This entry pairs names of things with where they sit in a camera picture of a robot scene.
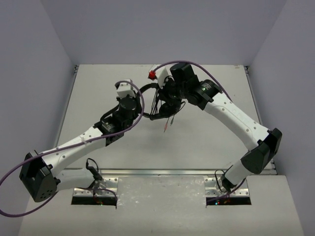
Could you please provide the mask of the black headset with microphone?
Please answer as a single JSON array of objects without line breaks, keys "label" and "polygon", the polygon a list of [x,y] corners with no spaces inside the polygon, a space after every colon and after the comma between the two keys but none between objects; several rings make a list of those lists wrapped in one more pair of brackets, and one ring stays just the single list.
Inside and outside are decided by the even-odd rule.
[{"label": "black headset with microphone", "polygon": [[150,83],[150,84],[144,85],[143,87],[140,88],[140,92],[144,93],[145,91],[149,89],[155,89],[156,92],[152,100],[150,113],[146,113],[146,112],[143,113],[143,116],[145,118],[149,118],[150,120],[170,118],[171,116],[175,116],[186,104],[186,102],[183,101],[181,108],[174,108],[174,107],[168,106],[167,104],[165,104],[165,102],[159,100],[158,90],[160,89],[160,87],[158,86],[157,83]]}]

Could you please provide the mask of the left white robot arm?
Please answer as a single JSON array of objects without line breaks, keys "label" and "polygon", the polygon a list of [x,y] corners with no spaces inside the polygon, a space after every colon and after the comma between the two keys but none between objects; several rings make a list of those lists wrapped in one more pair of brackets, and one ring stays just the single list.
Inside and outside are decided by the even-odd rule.
[{"label": "left white robot arm", "polygon": [[96,189],[103,178],[96,168],[85,165],[77,170],[68,166],[89,153],[122,138],[141,115],[143,102],[139,96],[118,99],[118,109],[102,118],[83,134],[34,158],[30,152],[22,166],[20,180],[36,203],[54,193],[71,188]]}]

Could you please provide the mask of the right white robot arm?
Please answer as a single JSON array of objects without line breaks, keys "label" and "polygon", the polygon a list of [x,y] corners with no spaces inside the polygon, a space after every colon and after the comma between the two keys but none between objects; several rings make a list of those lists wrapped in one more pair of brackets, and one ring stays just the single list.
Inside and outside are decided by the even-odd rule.
[{"label": "right white robot arm", "polygon": [[259,124],[238,108],[223,88],[212,77],[200,81],[192,64],[186,61],[173,63],[170,69],[159,66],[149,73],[157,79],[160,99],[168,106],[186,99],[206,113],[217,118],[232,131],[247,148],[246,154],[220,177],[220,191],[230,192],[247,176],[260,174],[278,153],[282,132]]}]

